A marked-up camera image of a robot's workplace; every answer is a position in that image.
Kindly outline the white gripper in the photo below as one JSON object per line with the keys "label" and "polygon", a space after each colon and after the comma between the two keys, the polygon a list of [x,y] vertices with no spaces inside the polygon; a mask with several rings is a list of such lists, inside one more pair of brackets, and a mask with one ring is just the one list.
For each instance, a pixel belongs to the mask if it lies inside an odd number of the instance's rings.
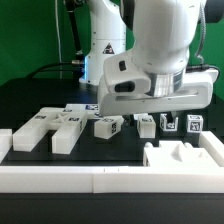
{"label": "white gripper", "polygon": [[[99,111],[101,115],[112,116],[201,109],[211,102],[213,83],[213,71],[187,73],[179,90],[164,97],[151,97],[145,93],[112,92],[102,77],[98,89]],[[176,113],[168,112],[167,122],[175,120]]]}

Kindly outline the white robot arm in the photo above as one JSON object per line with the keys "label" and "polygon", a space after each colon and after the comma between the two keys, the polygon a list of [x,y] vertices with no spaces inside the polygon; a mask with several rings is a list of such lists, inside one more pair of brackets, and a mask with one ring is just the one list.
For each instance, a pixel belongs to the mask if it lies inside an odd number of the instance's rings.
{"label": "white robot arm", "polygon": [[103,116],[207,107],[218,71],[188,64],[196,27],[224,19],[224,0],[84,0],[92,43],[87,77]]}

